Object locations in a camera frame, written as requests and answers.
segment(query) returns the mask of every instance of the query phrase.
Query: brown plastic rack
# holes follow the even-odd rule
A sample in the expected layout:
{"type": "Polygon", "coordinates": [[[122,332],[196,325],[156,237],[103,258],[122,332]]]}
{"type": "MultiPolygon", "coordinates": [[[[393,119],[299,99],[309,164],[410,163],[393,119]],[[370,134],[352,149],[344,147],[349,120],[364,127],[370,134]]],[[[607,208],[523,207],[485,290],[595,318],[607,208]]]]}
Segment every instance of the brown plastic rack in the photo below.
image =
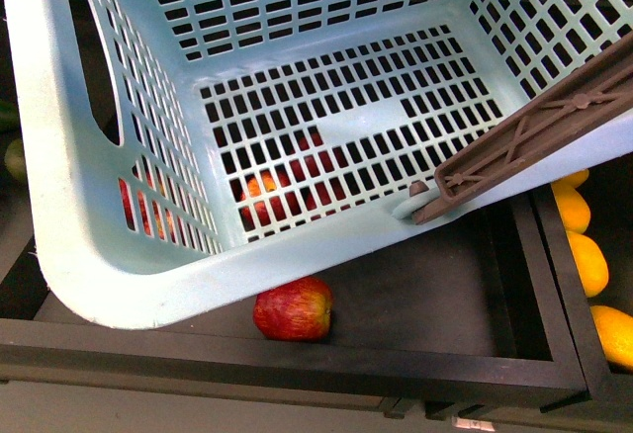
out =
{"type": "Polygon", "coordinates": [[[632,77],[633,34],[440,164],[440,197],[414,212],[413,221],[447,214],[633,108],[632,77]]]}

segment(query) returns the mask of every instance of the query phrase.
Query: apple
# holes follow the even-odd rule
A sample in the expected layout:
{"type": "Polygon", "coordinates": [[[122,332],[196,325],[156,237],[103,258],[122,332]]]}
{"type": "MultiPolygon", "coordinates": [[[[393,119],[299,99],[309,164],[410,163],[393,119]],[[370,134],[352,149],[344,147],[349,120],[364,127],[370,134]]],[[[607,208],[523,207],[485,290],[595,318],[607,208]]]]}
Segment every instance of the apple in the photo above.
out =
{"type": "MultiPolygon", "coordinates": [[[[315,133],[311,133],[310,134],[311,140],[313,141],[314,146],[322,146],[323,145],[323,140],[320,137],[320,134],[315,132],[315,133]]],[[[299,140],[299,150],[300,151],[306,151],[310,149],[310,144],[307,138],[302,137],[299,140]]],[[[336,162],[338,163],[338,165],[340,167],[346,167],[347,166],[347,160],[345,159],[345,155],[343,154],[343,151],[341,148],[335,148],[333,150],[334,153],[334,157],[336,158],[336,162]]],[[[323,170],[325,170],[326,173],[331,173],[332,171],[334,171],[334,164],[332,163],[332,160],[329,156],[329,153],[327,151],[320,151],[318,154],[318,159],[320,160],[320,164],[323,167],[323,170]]],[[[310,174],[310,176],[312,176],[313,178],[315,176],[318,176],[320,174],[319,170],[318,170],[318,164],[317,164],[317,160],[315,159],[314,156],[312,155],[308,155],[304,158],[304,162],[306,163],[306,167],[308,168],[308,173],[310,174]]],[[[294,160],[290,162],[290,167],[293,171],[293,174],[295,175],[295,178],[297,179],[297,181],[304,181],[306,179],[306,175],[304,173],[304,170],[302,168],[301,162],[300,160],[294,160]]]]}
{"type": "MultiPolygon", "coordinates": [[[[130,198],[130,194],[128,193],[128,185],[123,179],[119,179],[119,189],[121,191],[121,199],[123,203],[123,210],[126,215],[126,222],[128,223],[128,227],[134,228],[136,227],[136,224],[135,224],[135,218],[134,218],[134,211],[132,209],[132,200],[130,198]]],[[[147,235],[150,235],[151,228],[150,228],[149,218],[147,217],[147,209],[145,207],[145,196],[142,192],[138,192],[137,195],[138,195],[138,204],[140,206],[140,217],[142,219],[143,229],[145,230],[145,233],[147,235]]],[[[153,205],[153,208],[154,208],[154,219],[156,220],[156,228],[158,229],[158,236],[164,240],[165,230],[162,226],[162,221],[160,219],[160,209],[158,208],[158,205],[153,205]]],[[[169,225],[169,232],[171,234],[171,240],[175,242],[176,231],[174,229],[174,219],[171,212],[167,212],[166,217],[167,217],[167,224],[169,225]]]]}
{"type": "MultiPolygon", "coordinates": [[[[285,172],[278,171],[277,178],[279,179],[279,184],[281,185],[281,187],[290,186],[290,178],[285,172]]],[[[277,183],[275,183],[275,180],[270,171],[264,171],[261,173],[261,181],[264,185],[264,191],[266,193],[274,192],[278,189],[277,183]]],[[[246,188],[251,198],[256,198],[258,196],[261,196],[262,194],[259,187],[259,182],[254,176],[252,176],[247,181],[246,188]]],[[[301,211],[301,208],[299,206],[299,200],[297,199],[295,193],[288,193],[285,198],[291,214],[297,215],[301,211]]],[[[246,193],[242,192],[239,199],[241,201],[245,201],[246,193]]],[[[284,211],[282,200],[279,196],[275,196],[270,199],[270,206],[272,208],[273,214],[275,215],[275,219],[283,220],[287,217],[284,211]]],[[[257,214],[257,218],[259,219],[261,225],[269,225],[271,223],[268,209],[266,208],[266,204],[263,201],[255,203],[255,213],[257,214]]],[[[253,216],[249,207],[243,208],[241,210],[241,215],[249,226],[254,226],[253,216]]]]}
{"type": "Polygon", "coordinates": [[[329,286],[309,276],[257,295],[253,321],[268,339],[319,341],[329,332],[332,303],[329,286]]]}
{"type": "MultiPolygon", "coordinates": [[[[334,192],[334,197],[336,198],[336,200],[342,201],[343,199],[345,199],[346,195],[345,195],[345,190],[343,189],[343,186],[337,180],[331,181],[331,184],[332,184],[332,191],[334,192]]],[[[315,190],[316,190],[316,195],[318,196],[318,199],[320,200],[322,205],[327,206],[328,204],[332,203],[332,199],[329,196],[329,192],[327,191],[327,188],[325,187],[324,183],[317,183],[315,185],[315,190]]],[[[317,201],[315,200],[313,193],[309,193],[308,196],[306,197],[306,209],[308,209],[308,211],[312,211],[313,209],[316,209],[316,208],[317,208],[317,201]]]]}

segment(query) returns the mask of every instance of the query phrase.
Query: black wooden crate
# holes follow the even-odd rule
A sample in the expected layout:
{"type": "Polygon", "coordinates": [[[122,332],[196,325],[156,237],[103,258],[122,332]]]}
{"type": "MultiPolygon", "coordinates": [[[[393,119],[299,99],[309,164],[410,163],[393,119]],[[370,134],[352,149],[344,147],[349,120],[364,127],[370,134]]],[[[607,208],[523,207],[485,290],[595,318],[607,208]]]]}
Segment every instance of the black wooden crate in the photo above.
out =
{"type": "MultiPolygon", "coordinates": [[[[25,263],[31,251],[0,290],[17,278],[41,289],[37,266],[25,263]]],[[[48,295],[35,320],[0,319],[0,378],[64,382],[60,372],[93,371],[539,407],[586,389],[527,196],[318,275],[335,295],[331,333],[318,344],[264,339],[253,298],[122,331],[48,295]]]]}
{"type": "Polygon", "coordinates": [[[589,306],[605,304],[633,315],[633,154],[591,168],[578,188],[591,209],[586,235],[600,247],[609,266],[604,291],[587,299],[565,233],[555,218],[551,193],[536,192],[540,223],[549,245],[561,299],[588,385],[588,394],[552,414],[633,422],[633,374],[609,365],[602,353],[589,306]]]}

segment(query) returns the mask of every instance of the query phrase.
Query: lemon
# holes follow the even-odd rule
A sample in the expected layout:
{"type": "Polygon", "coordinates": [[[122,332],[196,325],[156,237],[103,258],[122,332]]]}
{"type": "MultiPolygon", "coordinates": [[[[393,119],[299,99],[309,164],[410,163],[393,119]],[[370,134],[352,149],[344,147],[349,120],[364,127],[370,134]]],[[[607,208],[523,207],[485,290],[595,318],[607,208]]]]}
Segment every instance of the lemon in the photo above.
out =
{"type": "Polygon", "coordinates": [[[572,186],[573,188],[578,188],[584,181],[586,181],[589,177],[589,170],[582,169],[576,173],[568,174],[564,178],[559,179],[557,182],[566,183],[572,186]]]}
{"type": "Polygon", "coordinates": [[[16,138],[4,153],[4,165],[17,181],[27,184],[27,161],[24,156],[24,144],[21,138],[16,138]]]}
{"type": "Polygon", "coordinates": [[[591,314],[606,360],[633,372],[633,316],[609,306],[592,306],[591,314]]]}
{"type": "Polygon", "coordinates": [[[567,183],[552,183],[554,199],[565,230],[585,233],[591,220],[591,211],[583,196],[567,183]]]}
{"type": "Polygon", "coordinates": [[[609,282],[609,269],[600,247],[586,235],[567,231],[574,261],[588,298],[598,295],[609,282]]]}

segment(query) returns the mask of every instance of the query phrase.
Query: light blue plastic basket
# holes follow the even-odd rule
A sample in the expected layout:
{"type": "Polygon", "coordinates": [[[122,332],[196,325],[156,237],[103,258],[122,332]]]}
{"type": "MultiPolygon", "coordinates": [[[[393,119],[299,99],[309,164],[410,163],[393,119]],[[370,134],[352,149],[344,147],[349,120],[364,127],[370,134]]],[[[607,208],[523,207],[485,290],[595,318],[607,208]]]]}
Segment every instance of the light blue plastic basket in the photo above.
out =
{"type": "Polygon", "coordinates": [[[627,34],[632,0],[88,0],[120,144],[91,116],[68,0],[5,1],[41,265],[105,325],[184,319],[633,149],[624,115],[449,216],[393,216],[627,34]],[[277,189],[251,197],[266,173],[277,189]]]}

